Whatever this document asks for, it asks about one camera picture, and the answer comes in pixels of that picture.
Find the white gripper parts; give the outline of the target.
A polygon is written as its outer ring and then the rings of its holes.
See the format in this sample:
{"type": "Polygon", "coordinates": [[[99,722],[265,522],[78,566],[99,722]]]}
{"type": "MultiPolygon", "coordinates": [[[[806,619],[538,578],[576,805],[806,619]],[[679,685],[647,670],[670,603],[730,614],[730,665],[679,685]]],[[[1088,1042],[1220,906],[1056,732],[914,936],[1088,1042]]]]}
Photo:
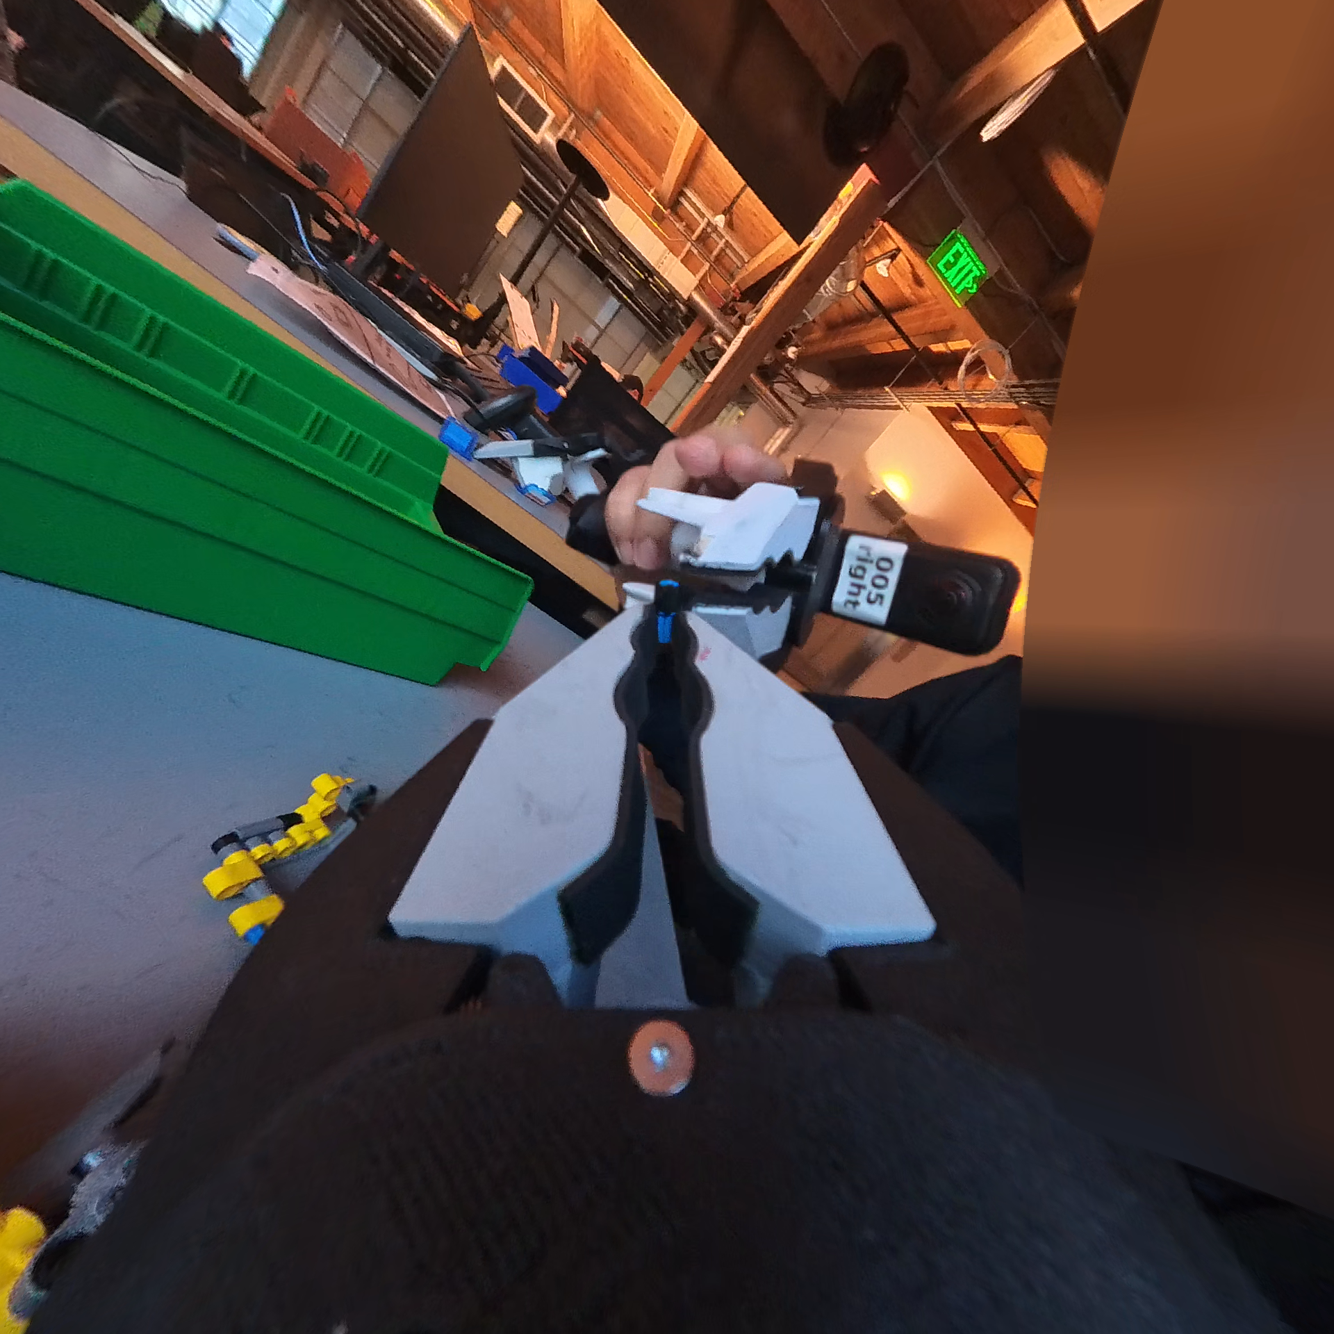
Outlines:
{"type": "Polygon", "coordinates": [[[575,437],[504,439],[476,446],[470,458],[507,463],[520,495],[550,506],[599,493],[596,463],[608,458],[598,432],[575,437]]]}

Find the yellow toy piece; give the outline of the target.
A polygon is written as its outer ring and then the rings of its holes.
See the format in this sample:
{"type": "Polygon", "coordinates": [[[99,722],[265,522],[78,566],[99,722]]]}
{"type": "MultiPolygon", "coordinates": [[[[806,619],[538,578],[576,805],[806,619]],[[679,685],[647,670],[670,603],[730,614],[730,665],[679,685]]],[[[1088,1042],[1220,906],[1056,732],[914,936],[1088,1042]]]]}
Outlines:
{"type": "Polygon", "coordinates": [[[10,1297],[46,1237],[42,1219],[32,1210],[1,1212],[1,1332],[26,1330],[28,1320],[12,1313],[10,1297]]]}

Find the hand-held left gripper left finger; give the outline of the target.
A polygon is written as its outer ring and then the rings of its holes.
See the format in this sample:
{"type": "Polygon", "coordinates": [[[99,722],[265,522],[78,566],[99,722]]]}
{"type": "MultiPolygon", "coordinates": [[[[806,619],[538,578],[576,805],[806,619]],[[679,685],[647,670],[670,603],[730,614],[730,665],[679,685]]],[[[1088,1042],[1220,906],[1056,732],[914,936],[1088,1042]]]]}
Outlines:
{"type": "Polygon", "coordinates": [[[628,605],[502,704],[389,911],[400,938],[541,961],[568,1007],[684,1010],[638,754],[658,624],[628,605]]]}

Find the black wall fan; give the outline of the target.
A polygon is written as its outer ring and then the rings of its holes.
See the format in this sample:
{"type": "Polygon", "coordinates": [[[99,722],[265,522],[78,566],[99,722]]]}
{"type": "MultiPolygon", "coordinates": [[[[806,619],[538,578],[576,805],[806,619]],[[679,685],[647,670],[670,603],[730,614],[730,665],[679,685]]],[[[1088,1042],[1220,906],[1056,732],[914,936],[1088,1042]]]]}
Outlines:
{"type": "Polygon", "coordinates": [[[829,164],[852,170],[875,154],[902,106],[909,74],[900,42],[879,42],[861,58],[847,92],[824,108],[822,152],[829,164]]]}

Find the person's right hand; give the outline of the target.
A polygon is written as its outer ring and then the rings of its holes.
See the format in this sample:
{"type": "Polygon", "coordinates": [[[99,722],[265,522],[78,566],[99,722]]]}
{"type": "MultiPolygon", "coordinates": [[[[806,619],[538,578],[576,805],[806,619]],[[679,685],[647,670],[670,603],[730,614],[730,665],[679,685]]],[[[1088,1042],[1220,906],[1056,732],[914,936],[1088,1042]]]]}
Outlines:
{"type": "Polygon", "coordinates": [[[649,465],[628,470],[605,497],[605,525],[617,562],[653,571],[670,559],[672,520],[640,508],[653,488],[736,499],[753,485],[787,485],[782,462],[732,426],[709,426],[667,442],[649,465]]]}

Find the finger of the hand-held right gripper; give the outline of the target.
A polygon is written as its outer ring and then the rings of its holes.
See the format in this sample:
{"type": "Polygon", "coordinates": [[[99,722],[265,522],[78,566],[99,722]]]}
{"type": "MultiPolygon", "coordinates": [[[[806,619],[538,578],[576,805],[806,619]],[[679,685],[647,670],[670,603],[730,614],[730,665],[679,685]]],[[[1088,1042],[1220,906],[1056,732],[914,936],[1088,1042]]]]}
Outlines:
{"type": "Polygon", "coordinates": [[[791,651],[792,605],[711,605],[691,607],[695,663],[709,658],[718,642],[730,642],[746,658],[776,670],[791,651]]]}

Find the printed paper sheet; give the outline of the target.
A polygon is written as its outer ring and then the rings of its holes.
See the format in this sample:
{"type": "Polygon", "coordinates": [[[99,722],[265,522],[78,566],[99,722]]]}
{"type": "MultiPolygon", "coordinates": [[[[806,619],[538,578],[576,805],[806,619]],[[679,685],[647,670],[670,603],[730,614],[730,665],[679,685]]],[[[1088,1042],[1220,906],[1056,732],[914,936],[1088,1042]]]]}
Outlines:
{"type": "Polygon", "coordinates": [[[246,272],[313,317],[354,357],[380,378],[407,393],[428,414],[433,414],[440,421],[454,416],[444,393],[424,377],[396,343],[387,340],[346,301],[297,278],[286,265],[265,253],[253,258],[246,265],[246,272]]]}

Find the person's dark trouser leg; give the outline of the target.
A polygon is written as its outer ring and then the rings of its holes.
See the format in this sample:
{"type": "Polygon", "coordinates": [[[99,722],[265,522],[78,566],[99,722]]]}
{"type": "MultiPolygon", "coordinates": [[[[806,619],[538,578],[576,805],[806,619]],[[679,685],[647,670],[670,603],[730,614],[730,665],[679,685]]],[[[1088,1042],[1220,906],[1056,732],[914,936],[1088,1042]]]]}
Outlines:
{"type": "Polygon", "coordinates": [[[890,697],[817,695],[959,821],[1022,884],[1022,656],[927,679],[890,697]]]}

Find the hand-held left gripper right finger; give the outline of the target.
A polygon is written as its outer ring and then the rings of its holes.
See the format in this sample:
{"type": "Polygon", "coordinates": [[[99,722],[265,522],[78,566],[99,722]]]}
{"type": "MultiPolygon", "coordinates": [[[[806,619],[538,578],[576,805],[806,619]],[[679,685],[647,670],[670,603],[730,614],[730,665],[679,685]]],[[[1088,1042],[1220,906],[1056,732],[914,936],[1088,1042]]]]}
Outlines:
{"type": "Polygon", "coordinates": [[[690,922],[759,1007],[796,957],[918,945],[936,918],[831,720],[700,616],[674,616],[690,922]]]}

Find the black keyboard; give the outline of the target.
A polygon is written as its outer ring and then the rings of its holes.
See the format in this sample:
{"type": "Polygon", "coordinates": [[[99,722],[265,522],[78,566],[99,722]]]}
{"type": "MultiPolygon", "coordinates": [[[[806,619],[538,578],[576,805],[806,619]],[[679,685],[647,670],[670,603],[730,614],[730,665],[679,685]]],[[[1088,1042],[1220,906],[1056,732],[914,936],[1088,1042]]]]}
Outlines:
{"type": "Polygon", "coordinates": [[[430,332],[414,311],[352,276],[341,263],[323,262],[322,274],[338,297],[431,373],[444,377],[470,373],[470,364],[463,354],[446,345],[446,334],[430,332]]]}

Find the green plastic bin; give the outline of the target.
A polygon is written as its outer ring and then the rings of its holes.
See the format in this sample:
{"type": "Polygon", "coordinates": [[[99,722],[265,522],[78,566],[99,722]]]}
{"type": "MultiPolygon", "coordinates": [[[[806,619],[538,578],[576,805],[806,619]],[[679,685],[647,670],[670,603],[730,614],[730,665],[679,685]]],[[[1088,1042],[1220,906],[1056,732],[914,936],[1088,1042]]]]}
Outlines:
{"type": "Polygon", "coordinates": [[[1,299],[10,324],[438,532],[442,444],[21,179],[1,189],[1,299]]]}
{"type": "Polygon", "coordinates": [[[532,580],[3,317],[3,573],[437,685],[532,580]]]}

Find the green exit sign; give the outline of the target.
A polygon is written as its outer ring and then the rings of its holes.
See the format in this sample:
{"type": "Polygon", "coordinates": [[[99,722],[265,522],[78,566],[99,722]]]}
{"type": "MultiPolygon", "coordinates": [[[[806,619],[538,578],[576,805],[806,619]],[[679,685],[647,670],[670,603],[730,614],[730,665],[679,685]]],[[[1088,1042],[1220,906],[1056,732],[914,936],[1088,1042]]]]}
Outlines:
{"type": "Polygon", "coordinates": [[[959,226],[936,244],[927,265],[955,308],[966,308],[990,278],[985,258],[959,226]]]}

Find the black floor lamp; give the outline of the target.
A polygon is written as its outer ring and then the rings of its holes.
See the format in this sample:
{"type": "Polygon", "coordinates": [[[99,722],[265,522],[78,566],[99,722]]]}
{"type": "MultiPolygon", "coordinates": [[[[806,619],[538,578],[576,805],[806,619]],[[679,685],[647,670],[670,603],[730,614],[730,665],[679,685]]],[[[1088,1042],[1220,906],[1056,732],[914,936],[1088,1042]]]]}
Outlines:
{"type": "Polygon", "coordinates": [[[569,203],[576,194],[585,194],[596,203],[607,203],[610,200],[610,189],[594,163],[575,145],[571,140],[557,140],[557,157],[562,163],[569,180],[561,189],[555,203],[546,210],[539,228],[536,230],[532,242],[518,260],[518,265],[509,276],[509,283],[520,290],[523,276],[532,260],[541,251],[543,242],[557,228],[566,216],[569,203]]]}

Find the grey desk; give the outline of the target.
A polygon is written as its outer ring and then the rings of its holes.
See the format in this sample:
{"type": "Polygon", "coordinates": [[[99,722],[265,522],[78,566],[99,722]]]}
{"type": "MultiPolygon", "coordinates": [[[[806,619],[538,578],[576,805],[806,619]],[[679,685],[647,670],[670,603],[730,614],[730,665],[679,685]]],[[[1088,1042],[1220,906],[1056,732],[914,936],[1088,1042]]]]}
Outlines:
{"type": "Polygon", "coordinates": [[[205,1024],[244,946],[208,846],[311,777],[392,792],[580,639],[525,608],[488,670],[423,686],[3,577],[3,1175],[205,1024]]]}

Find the black monitor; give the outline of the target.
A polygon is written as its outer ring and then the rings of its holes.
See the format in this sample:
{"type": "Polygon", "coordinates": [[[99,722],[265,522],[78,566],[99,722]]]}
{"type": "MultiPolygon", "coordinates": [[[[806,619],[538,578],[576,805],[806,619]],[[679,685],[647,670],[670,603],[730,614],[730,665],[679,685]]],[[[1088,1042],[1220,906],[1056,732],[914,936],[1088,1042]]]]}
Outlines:
{"type": "Polygon", "coordinates": [[[373,177],[357,221],[440,292],[476,276],[523,186],[509,118],[474,25],[463,26],[373,177]]]}

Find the yellow and grey toy assembly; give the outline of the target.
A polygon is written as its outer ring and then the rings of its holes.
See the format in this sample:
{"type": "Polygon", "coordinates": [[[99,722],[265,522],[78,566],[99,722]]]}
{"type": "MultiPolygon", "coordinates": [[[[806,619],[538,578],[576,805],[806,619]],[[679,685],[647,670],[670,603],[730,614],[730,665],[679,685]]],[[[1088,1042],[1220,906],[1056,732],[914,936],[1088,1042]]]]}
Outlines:
{"type": "Polygon", "coordinates": [[[378,789],[341,773],[318,773],[304,800],[274,815],[240,823],[208,846],[212,863],[201,890],[223,904],[242,945],[256,945],[285,911],[285,886],[295,886],[311,858],[350,835],[377,807],[378,789]]]}

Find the blue storage box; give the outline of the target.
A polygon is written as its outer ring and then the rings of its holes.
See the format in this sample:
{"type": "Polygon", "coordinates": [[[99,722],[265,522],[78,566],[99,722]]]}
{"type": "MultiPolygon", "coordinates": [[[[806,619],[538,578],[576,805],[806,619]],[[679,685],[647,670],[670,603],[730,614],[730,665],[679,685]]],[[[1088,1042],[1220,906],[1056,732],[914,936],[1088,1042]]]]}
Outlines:
{"type": "Polygon", "coordinates": [[[569,377],[539,348],[515,350],[509,343],[500,343],[495,363],[504,382],[534,391],[539,414],[552,414],[562,405],[569,377]]]}

